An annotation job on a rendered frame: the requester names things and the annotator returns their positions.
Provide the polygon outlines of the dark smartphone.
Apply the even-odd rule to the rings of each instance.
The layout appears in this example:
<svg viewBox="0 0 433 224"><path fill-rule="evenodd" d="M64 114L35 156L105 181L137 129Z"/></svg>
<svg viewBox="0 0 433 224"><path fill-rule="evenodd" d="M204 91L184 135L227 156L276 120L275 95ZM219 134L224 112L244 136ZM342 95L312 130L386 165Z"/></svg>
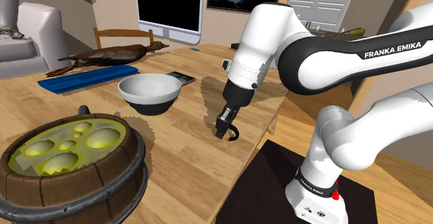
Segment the dark smartphone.
<svg viewBox="0 0 433 224"><path fill-rule="evenodd" d="M196 80L192 76L188 76L188 75L182 74L182 73L177 72L177 71L172 71L172 72L168 73L168 75L173 76L174 78L177 78L180 81L182 86L193 83Z"/></svg>

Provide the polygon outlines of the wooden table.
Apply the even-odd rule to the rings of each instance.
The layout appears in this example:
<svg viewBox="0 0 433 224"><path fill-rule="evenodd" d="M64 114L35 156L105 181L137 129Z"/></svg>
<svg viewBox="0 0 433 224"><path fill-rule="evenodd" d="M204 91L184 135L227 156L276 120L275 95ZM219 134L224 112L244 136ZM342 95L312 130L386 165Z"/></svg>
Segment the wooden table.
<svg viewBox="0 0 433 224"><path fill-rule="evenodd" d="M120 96L117 81L65 94L38 85L45 75L0 80L0 153L22 134L68 117L86 105L92 112L124 118L146 144L148 186L124 224L210 224L287 95L271 69L248 107L240 109L236 141L215 137L215 121L225 105L227 76L221 63L234 52L218 44L168 50L136 63L141 73L178 71L195 77L167 112L138 114Z"/></svg>

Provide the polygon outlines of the dark robot stand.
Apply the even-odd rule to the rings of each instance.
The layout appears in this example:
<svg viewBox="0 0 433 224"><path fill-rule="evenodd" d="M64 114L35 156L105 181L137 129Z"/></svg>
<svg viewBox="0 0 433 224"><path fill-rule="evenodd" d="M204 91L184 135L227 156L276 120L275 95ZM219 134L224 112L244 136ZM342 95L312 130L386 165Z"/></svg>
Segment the dark robot stand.
<svg viewBox="0 0 433 224"><path fill-rule="evenodd" d="M240 175L215 224L309 224L294 214L285 196L303 160L267 140ZM338 182L349 224L378 224L374 192L342 175Z"/></svg>

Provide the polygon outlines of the white bowl with black base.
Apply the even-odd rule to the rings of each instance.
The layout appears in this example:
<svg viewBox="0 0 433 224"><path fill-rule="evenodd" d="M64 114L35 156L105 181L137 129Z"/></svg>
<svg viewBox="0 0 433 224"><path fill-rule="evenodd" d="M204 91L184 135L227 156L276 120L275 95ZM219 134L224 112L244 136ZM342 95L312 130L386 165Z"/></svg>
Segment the white bowl with black base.
<svg viewBox="0 0 433 224"><path fill-rule="evenodd" d="M165 113L178 98L182 83L166 74L136 74L121 80L121 97L139 114L155 116Z"/></svg>

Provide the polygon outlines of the white-framed black monitor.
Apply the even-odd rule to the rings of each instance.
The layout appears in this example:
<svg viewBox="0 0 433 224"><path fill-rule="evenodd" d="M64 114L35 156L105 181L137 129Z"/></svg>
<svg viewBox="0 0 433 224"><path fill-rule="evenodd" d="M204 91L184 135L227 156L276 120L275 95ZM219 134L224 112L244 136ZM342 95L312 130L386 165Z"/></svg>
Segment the white-framed black monitor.
<svg viewBox="0 0 433 224"><path fill-rule="evenodd" d="M139 29L188 44L201 40L204 0L136 0Z"/></svg>

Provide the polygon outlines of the dark side table with green object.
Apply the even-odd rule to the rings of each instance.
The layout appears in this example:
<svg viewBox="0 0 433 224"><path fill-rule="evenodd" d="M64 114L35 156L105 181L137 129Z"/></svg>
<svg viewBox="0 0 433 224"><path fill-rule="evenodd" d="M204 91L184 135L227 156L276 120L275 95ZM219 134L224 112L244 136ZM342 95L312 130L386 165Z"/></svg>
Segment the dark side table with green object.
<svg viewBox="0 0 433 224"><path fill-rule="evenodd" d="M349 33L336 33L332 31L323 31L323 30L315 30L315 29L309 29L309 32L317 37L328 37L340 41L353 41L353 40L364 38L364 36L350 35Z"/></svg>

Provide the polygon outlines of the grey panelled door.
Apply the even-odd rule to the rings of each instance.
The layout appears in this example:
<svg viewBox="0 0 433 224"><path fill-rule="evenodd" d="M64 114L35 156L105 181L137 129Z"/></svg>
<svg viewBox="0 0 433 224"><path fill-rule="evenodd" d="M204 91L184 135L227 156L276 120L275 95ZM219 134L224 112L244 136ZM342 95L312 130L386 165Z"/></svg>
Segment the grey panelled door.
<svg viewBox="0 0 433 224"><path fill-rule="evenodd" d="M351 0L288 0L307 29L338 33Z"/></svg>

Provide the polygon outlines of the wooden chair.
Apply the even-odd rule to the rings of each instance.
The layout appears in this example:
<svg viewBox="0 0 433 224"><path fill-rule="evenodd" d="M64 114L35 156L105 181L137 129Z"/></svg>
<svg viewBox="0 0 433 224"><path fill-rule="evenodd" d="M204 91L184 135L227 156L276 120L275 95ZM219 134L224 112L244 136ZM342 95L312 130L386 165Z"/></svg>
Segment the wooden chair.
<svg viewBox="0 0 433 224"><path fill-rule="evenodd" d="M101 49L100 37L148 37L150 42L154 41L153 31L149 29L148 31L141 30L129 30L129 29L107 29L99 30L98 28L93 28L96 46Z"/></svg>

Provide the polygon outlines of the brown duck figure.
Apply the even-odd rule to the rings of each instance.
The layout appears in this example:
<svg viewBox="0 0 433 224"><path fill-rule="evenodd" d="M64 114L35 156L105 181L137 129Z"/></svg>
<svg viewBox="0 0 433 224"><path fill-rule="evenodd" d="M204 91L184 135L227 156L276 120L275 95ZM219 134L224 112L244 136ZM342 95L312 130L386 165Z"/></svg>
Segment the brown duck figure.
<svg viewBox="0 0 433 224"><path fill-rule="evenodd" d="M59 58L58 61L75 60L75 63L68 67L50 71L46 74L46 76L59 76L79 67L107 67L129 64L140 60L151 51L158 51L167 47L169 47L168 44L164 44L160 41L154 41L151 42L149 46L144 46L142 44L134 44L128 46L112 46L103 49L96 49L93 51L79 53L69 57Z"/></svg>

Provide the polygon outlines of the blue folded cloth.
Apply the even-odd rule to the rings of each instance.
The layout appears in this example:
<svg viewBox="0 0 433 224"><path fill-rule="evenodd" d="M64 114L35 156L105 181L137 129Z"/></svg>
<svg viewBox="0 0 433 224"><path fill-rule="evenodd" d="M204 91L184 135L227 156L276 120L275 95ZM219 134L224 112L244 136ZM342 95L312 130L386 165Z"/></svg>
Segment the blue folded cloth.
<svg viewBox="0 0 433 224"><path fill-rule="evenodd" d="M128 65L118 65L85 71L83 73L70 74L66 76L39 80L37 83L40 87L53 92L62 94L76 89L97 85L106 81L123 78L138 74L138 68Z"/></svg>

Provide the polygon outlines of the wooden barrel with green liquid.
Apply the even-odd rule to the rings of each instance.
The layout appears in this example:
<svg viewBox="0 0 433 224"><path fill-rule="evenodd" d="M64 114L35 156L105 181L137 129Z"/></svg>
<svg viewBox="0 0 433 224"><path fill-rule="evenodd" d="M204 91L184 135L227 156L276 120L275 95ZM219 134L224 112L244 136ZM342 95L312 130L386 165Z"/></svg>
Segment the wooden barrel with green liquid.
<svg viewBox="0 0 433 224"><path fill-rule="evenodd" d="M0 156L0 217L12 224L122 224L148 181L142 136L111 114L32 129Z"/></svg>

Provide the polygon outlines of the white sofa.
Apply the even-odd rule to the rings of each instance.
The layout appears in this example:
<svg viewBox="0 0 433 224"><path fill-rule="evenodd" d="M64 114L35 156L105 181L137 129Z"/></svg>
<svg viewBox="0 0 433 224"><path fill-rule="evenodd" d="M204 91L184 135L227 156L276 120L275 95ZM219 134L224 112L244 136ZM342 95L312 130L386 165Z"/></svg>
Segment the white sofa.
<svg viewBox="0 0 433 224"><path fill-rule="evenodd" d="M0 79L71 65L61 12L51 6L0 0Z"/></svg>

